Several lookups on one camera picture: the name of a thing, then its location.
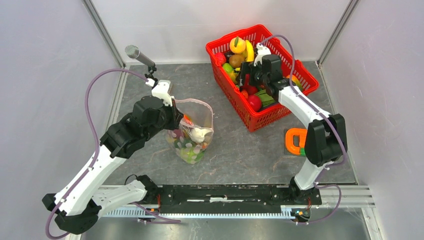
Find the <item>purple sweet potato toy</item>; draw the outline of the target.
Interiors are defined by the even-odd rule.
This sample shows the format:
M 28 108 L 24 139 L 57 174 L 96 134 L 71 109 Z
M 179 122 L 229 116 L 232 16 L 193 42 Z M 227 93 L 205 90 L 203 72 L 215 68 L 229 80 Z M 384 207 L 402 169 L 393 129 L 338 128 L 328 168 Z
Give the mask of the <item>purple sweet potato toy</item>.
M 182 130 L 180 129 L 175 129 L 173 131 L 171 131 L 171 137 L 174 139 L 174 141 L 184 141 L 185 137 L 184 137 L 184 133 Z

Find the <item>orange carrot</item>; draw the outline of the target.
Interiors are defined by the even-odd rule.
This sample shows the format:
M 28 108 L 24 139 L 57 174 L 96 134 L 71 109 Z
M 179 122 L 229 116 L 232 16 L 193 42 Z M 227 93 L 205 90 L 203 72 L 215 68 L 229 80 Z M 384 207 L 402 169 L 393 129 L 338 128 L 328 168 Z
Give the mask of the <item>orange carrot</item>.
M 193 123 L 192 119 L 187 114 L 184 114 L 183 115 L 183 121 L 189 127 L 194 127 L 195 126 L 195 124 Z

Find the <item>red apple toy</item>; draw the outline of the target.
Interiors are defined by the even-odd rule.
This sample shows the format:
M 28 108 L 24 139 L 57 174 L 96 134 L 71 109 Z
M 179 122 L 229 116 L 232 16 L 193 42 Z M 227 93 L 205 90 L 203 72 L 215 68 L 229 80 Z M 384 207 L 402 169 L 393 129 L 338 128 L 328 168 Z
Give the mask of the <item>red apple toy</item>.
M 244 78 L 244 84 L 240 87 L 241 91 L 247 92 L 247 94 L 254 95 L 258 92 L 258 88 L 256 86 L 250 85 L 250 75 L 246 74 Z

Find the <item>clear pink zip top bag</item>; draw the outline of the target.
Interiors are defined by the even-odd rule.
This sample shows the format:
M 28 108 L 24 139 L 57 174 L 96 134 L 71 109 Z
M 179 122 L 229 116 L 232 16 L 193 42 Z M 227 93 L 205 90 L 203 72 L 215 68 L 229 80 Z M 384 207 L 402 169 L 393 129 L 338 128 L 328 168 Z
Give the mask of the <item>clear pink zip top bag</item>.
M 165 140 L 178 157 L 195 164 L 213 140 L 214 112 L 209 104 L 194 98 L 175 100 L 175 103 L 183 119 L 176 130 L 166 132 Z

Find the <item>white mushroom toy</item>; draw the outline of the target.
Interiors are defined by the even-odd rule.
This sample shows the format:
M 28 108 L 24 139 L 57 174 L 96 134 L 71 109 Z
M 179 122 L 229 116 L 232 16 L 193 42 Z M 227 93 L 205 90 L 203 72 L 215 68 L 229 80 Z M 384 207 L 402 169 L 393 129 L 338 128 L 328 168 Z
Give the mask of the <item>white mushroom toy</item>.
M 211 135 L 213 132 L 214 131 L 210 128 L 194 127 L 190 130 L 189 136 L 192 141 L 200 144 L 205 141 L 206 136 Z

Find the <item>brown potato toy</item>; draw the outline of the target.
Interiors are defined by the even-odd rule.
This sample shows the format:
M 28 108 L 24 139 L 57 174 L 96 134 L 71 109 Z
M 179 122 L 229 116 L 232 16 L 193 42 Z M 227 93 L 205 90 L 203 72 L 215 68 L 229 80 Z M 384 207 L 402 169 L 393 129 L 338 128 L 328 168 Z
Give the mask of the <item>brown potato toy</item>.
M 241 64 L 246 60 L 243 54 L 233 54 L 229 57 L 228 63 L 233 69 L 240 68 Z

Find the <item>yellow green starfruit toy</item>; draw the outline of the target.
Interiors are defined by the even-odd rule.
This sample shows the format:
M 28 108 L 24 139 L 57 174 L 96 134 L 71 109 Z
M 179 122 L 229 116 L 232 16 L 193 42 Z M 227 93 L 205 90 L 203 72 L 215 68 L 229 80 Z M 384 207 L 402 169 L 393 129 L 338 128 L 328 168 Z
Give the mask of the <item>yellow green starfruit toy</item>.
M 231 72 L 228 73 L 228 76 L 229 76 L 230 80 L 232 81 L 232 83 L 234 85 L 238 85 L 239 84 L 239 82 L 237 81 L 237 76 L 238 76 L 238 73 L 237 72 L 231 71 Z

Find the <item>green lime toy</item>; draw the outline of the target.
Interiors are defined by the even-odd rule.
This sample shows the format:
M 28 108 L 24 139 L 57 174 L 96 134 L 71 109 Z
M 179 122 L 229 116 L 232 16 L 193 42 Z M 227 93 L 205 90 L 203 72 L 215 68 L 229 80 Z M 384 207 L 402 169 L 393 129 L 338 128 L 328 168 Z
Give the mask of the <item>green lime toy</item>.
M 227 62 L 222 65 L 222 68 L 227 74 L 233 74 L 235 72 L 234 68 Z

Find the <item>mango toy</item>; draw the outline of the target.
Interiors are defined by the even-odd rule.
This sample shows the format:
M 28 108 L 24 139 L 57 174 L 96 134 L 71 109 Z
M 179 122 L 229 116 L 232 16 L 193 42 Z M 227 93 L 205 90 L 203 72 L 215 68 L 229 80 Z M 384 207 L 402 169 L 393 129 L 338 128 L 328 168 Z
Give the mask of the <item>mango toy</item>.
M 292 75 L 291 77 L 290 77 L 290 75 L 287 75 L 286 77 L 292 81 L 293 86 L 297 86 L 301 92 L 304 91 L 304 88 L 303 88 L 301 82 L 299 81 L 299 79 L 295 75 Z

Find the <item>red strawberry toy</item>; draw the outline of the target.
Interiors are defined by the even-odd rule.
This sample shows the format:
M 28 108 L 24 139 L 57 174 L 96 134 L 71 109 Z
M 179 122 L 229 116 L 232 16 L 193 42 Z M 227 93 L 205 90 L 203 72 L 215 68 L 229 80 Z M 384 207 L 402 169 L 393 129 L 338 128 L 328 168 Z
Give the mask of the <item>red strawberry toy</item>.
M 227 58 L 224 53 L 217 52 L 214 54 L 214 57 L 216 58 L 216 62 L 219 66 L 224 65 L 227 62 Z

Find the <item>green leaf vegetable toy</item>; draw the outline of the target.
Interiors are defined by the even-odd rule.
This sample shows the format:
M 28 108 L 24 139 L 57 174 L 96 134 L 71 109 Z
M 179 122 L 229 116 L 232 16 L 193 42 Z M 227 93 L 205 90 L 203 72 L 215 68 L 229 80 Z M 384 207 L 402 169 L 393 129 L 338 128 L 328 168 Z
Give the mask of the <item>green leaf vegetable toy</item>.
M 276 101 L 274 100 L 274 98 L 272 96 L 270 96 L 265 89 L 262 89 L 260 91 L 258 91 L 255 94 L 257 97 L 259 97 L 259 99 L 261 100 L 262 103 L 262 107 L 265 108 L 269 105 L 274 104 Z

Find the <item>red tomato toy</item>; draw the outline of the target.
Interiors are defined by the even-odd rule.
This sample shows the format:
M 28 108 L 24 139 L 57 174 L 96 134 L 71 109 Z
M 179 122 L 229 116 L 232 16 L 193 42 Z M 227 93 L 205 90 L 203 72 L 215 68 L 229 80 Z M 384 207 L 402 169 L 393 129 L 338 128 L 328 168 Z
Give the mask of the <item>red tomato toy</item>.
M 262 108 L 262 100 L 257 95 L 249 95 L 247 102 L 255 112 L 258 112 Z

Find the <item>black microphone tripod stand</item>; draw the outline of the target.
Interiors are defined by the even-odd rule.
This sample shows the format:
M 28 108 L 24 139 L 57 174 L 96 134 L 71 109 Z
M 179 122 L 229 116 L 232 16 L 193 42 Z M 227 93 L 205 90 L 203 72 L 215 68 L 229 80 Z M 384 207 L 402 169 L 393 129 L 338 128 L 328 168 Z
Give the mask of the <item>black microphone tripod stand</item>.
M 147 79 L 152 79 L 152 80 L 154 80 L 155 82 L 157 82 L 158 81 L 158 79 L 156 78 L 156 77 L 154 77 L 154 73 L 157 71 L 157 68 L 155 67 L 155 66 L 152 66 L 152 67 L 150 67 L 150 66 L 148 66 L 147 67 L 147 73 L 145 73 L 144 75 L 145 75 L 145 77 L 147 78 Z

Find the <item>grey microphone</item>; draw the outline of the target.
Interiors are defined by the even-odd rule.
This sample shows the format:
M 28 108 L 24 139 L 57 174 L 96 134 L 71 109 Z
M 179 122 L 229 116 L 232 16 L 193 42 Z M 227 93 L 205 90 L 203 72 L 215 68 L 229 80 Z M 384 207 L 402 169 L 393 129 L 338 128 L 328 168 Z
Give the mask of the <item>grey microphone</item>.
M 155 62 L 144 55 L 140 49 L 135 45 L 127 45 L 124 49 L 125 54 L 133 60 L 137 60 L 138 62 L 148 66 L 149 68 L 154 68 L 156 66 Z

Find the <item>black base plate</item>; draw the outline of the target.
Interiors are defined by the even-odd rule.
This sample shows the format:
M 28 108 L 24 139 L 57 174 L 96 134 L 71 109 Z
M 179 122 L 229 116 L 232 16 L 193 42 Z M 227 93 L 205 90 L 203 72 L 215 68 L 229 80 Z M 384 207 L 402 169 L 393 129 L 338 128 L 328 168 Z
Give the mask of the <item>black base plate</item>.
M 277 184 L 164 184 L 148 190 L 142 204 L 158 204 L 163 214 L 271 214 L 281 206 L 321 205 L 316 188 L 298 192 Z

